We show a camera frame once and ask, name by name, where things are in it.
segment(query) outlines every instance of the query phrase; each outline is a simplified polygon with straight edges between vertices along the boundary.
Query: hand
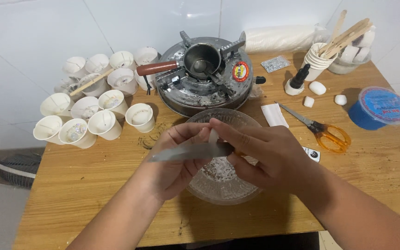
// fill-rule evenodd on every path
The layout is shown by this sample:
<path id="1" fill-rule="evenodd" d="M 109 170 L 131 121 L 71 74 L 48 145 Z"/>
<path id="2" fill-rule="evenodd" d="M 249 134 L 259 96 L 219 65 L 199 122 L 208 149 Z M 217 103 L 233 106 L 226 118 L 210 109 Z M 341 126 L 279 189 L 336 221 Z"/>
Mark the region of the hand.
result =
<path id="1" fill-rule="evenodd" d="M 236 151 L 259 161 L 253 166 L 234 153 L 228 156 L 237 176 L 259 188 L 281 188 L 296 194 L 298 184 L 307 180 L 307 173 L 319 166 L 285 126 L 244 127 L 237 131 L 215 118 L 209 124 Z"/>
<path id="2" fill-rule="evenodd" d="M 165 130 L 143 159 L 129 182 L 145 189 L 161 201 L 170 200 L 184 190 L 198 172 L 210 160 L 186 160 L 177 162 L 147 162 L 158 152 L 176 147 L 181 143 L 208 142 L 209 123 L 183 123 Z"/>

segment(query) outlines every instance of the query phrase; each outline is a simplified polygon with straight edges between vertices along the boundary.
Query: blue plastic container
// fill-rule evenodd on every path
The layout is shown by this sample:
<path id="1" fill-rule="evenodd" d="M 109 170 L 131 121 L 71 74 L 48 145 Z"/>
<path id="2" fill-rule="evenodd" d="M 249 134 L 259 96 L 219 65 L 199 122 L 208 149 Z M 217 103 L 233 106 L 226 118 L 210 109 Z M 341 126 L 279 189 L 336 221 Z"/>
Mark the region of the blue plastic container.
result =
<path id="1" fill-rule="evenodd" d="M 348 115 L 356 125 L 367 130 L 399 125 L 400 96 L 386 88 L 364 88 Z"/>

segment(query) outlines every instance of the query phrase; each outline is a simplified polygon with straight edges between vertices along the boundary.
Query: knife blade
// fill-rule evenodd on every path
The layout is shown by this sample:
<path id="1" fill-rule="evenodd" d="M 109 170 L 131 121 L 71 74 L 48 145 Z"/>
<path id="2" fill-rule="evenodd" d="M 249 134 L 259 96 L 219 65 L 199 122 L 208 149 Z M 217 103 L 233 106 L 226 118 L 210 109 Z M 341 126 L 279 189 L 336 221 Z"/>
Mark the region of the knife blade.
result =
<path id="1" fill-rule="evenodd" d="M 229 156 L 234 147 L 227 142 L 181 144 L 153 155 L 148 162 L 182 161 L 189 159 L 209 159 Z"/>

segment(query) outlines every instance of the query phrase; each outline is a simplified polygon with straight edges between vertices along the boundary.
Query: orange scissors handle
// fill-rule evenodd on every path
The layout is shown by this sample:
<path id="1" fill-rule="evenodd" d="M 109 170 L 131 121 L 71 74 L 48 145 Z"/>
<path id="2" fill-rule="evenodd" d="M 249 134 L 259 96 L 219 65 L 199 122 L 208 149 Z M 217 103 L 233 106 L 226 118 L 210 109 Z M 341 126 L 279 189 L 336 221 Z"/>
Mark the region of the orange scissors handle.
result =
<path id="1" fill-rule="evenodd" d="M 330 125 L 330 124 L 321 124 L 319 122 L 313 122 L 311 126 L 308 127 L 313 133 L 314 136 L 316 137 L 317 143 L 324 148 L 328 149 L 330 151 L 333 151 L 335 153 L 344 153 L 347 151 L 348 147 L 351 145 L 351 138 L 348 136 L 348 134 L 341 128 Z M 340 139 L 337 136 L 331 134 L 328 131 L 328 128 L 334 128 L 337 130 L 341 135 L 344 137 L 344 139 Z M 337 146 L 337 149 L 331 149 L 327 147 L 321 140 L 322 137 L 325 137 L 332 143 L 334 143 Z"/>

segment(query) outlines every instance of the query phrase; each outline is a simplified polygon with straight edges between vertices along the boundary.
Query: black dropper cap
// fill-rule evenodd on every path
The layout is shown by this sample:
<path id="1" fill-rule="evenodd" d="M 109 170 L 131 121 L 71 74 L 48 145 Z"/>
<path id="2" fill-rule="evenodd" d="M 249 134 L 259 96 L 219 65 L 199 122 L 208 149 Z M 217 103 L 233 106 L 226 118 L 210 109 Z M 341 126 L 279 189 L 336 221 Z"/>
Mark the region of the black dropper cap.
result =
<path id="1" fill-rule="evenodd" d="M 291 86 L 291 88 L 299 89 L 302 87 L 303 81 L 308 76 L 309 68 L 310 68 L 310 64 L 307 63 L 307 64 L 305 64 L 305 66 L 303 68 L 301 68 L 301 69 L 299 69 L 299 71 L 297 71 L 297 74 L 291 79 L 291 82 L 289 82 L 289 85 Z"/>

